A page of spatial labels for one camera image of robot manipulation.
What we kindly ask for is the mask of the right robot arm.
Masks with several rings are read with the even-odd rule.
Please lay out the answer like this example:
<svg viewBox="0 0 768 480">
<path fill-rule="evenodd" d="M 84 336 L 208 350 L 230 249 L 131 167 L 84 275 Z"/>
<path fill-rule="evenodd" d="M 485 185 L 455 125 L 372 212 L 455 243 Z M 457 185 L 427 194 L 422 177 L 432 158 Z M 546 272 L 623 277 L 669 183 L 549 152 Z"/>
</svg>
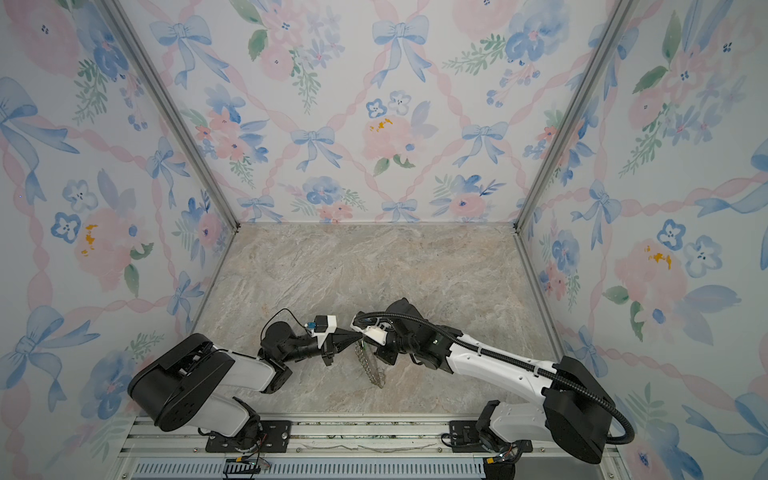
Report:
<svg viewBox="0 0 768 480">
<path fill-rule="evenodd" d="M 352 327 L 388 364 L 407 355 L 416 365 L 479 379 L 522 398 L 519 405 L 487 402 L 469 439 L 453 435 L 453 450 L 477 448 L 512 462 L 529 443 L 552 441 L 575 459 L 598 464 L 611 442 L 615 405 L 574 359 L 553 363 L 492 348 L 428 321 L 407 299 L 383 312 L 357 313 Z"/>
</svg>

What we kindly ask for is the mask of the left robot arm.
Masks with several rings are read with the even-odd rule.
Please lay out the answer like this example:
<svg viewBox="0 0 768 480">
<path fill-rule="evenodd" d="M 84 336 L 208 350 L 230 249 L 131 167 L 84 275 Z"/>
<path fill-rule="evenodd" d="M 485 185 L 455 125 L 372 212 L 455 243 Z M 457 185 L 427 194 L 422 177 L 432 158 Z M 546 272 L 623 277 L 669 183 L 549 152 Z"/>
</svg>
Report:
<svg viewBox="0 0 768 480">
<path fill-rule="evenodd" d="M 223 396 L 219 388 L 273 394 L 291 377 L 290 362 L 318 357 L 330 366 L 337 354 L 362 339 L 360 332 L 338 327 L 333 315 L 315 317 L 301 335 L 284 321 L 272 323 L 255 356 L 194 333 L 139 371 L 127 392 L 164 432 L 193 426 L 250 445 L 262 436 L 259 414 L 245 401 Z"/>
</svg>

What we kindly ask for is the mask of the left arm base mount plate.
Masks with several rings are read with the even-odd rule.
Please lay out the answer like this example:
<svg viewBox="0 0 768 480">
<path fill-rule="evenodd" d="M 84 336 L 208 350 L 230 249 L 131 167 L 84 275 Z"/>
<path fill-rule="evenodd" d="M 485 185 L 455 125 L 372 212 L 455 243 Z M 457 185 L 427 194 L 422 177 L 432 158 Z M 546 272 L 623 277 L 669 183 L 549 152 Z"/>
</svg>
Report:
<svg viewBox="0 0 768 480">
<path fill-rule="evenodd" d="M 246 416 L 242 427 L 232 436 L 220 432 L 207 433 L 207 453 L 286 453 L 293 423 L 290 420 L 262 420 L 261 416 L 245 401 L 231 400 Z"/>
</svg>

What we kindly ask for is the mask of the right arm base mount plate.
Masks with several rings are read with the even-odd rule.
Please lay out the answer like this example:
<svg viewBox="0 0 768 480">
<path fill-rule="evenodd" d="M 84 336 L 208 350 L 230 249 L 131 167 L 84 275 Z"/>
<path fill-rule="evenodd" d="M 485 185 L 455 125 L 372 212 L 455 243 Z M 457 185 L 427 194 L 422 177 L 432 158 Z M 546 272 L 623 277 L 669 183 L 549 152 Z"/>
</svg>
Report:
<svg viewBox="0 0 768 480">
<path fill-rule="evenodd" d="M 533 445 L 530 440 L 503 440 L 491 430 L 491 416 L 500 404 L 499 400 L 489 401 L 475 421 L 450 421 L 449 431 L 441 435 L 441 442 L 453 453 L 531 453 Z"/>
</svg>

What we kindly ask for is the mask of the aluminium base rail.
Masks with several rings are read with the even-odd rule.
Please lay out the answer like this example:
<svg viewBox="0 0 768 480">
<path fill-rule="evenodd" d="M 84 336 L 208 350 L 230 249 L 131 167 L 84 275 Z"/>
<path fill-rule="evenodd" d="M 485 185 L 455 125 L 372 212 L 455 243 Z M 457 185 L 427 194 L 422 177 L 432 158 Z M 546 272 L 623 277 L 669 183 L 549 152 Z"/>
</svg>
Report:
<svg viewBox="0 0 768 480">
<path fill-rule="evenodd" d="M 148 419 L 132 425 L 110 479 L 625 479 L 614 447 L 598 465 L 536 440 L 512 467 L 487 454 L 455 453 L 446 437 L 454 422 L 437 414 L 292 414 L 281 440 L 239 462 L 207 450 L 208 439 L 184 427 L 162 433 Z"/>
</svg>

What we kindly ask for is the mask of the aluminium corner post left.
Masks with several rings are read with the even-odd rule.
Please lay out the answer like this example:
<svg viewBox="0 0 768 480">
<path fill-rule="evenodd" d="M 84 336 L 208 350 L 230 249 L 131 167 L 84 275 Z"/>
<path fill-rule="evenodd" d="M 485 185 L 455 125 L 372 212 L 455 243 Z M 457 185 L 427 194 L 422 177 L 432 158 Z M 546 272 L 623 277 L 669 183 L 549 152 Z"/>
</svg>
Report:
<svg viewBox="0 0 768 480">
<path fill-rule="evenodd" d="M 134 63 L 138 73 L 146 82 L 149 94 L 161 112 L 162 119 L 166 122 L 169 130 L 186 154 L 192 168 L 199 176 L 213 203 L 224 215 L 227 225 L 234 231 L 237 231 L 240 222 L 235 218 L 234 212 L 216 182 L 212 170 L 200 154 L 193 135 L 185 125 L 180 110 L 164 86 L 159 71 L 154 66 L 120 2 L 95 1 L 95 5 L 103 15 L 107 25 L 114 30 L 115 37 L 124 49 L 127 57 Z"/>
</svg>

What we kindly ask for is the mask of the aluminium corner post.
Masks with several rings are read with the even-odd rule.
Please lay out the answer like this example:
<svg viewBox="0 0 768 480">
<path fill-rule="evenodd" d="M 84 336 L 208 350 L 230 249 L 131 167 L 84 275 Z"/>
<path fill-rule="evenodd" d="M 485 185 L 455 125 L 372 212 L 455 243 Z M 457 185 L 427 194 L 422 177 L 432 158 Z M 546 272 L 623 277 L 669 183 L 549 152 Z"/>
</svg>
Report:
<svg viewBox="0 0 768 480">
<path fill-rule="evenodd" d="M 561 128 L 534 177 L 532 187 L 514 223 L 515 233 L 518 236 L 521 235 L 526 229 L 526 224 L 533 218 L 534 210 L 545 189 L 548 178 L 556 168 L 559 157 L 564 151 L 571 134 L 577 130 L 581 115 L 586 110 L 587 104 L 594 93 L 596 82 L 606 68 L 608 57 L 617 45 L 619 37 L 623 34 L 635 6 L 636 1 L 631 0 L 621 0 L 614 4 L 614 8 L 605 23 L 602 36 L 598 40 L 597 47 L 592 53 L 581 80 L 574 90 L 573 97 L 565 110 Z"/>
<path fill-rule="evenodd" d="M 166 122 L 169 130 L 186 154 L 192 168 L 199 176 L 213 203 L 224 215 L 227 225 L 234 231 L 237 231 L 240 222 L 235 218 L 234 212 L 216 182 L 212 170 L 200 154 L 193 135 L 185 125 L 180 110 L 164 86 L 159 71 L 154 66 L 120 2 L 95 1 L 95 5 L 103 15 L 107 25 L 114 30 L 115 37 L 124 49 L 127 57 L 134 63 L 138 73 L 146 82 L 149 94 L 161 112 L 162 119 Z"/>
</svg>

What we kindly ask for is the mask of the aluminium corner post right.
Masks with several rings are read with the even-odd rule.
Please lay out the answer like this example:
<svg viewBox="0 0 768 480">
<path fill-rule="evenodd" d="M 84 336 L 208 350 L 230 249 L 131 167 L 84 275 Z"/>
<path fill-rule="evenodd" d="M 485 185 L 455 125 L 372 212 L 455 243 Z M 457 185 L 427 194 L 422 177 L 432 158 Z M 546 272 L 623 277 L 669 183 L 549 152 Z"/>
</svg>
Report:
<svg viewBox="0 0 768 480">
<path fill-rule="evenodd" d="M 596 82 L 606 68 L 608 57 L 617 45 L 619 37 L 623 34 L 635 6 L 636 1 L 631 0 L 621 0 L 614 4 L 614 8 L 605 23 L 602 36 L 598 40 L 597 47 L 592 53 L 581 80 L 574 90 L 573 97 L 565 110 L 561 128 L 534 177 L 532 187 L 514 223 L 515 233 L 518 236 L 521 235 L 526 229 L 526 224 L 533 218 L 534 210 L 545 189 L 548 178 L 556 168 L 559 157 L 564 151 L 571 134 L 577 130 L 581 115 L 586 110 L 587 104 L 594 93 Z"/>
</svg>

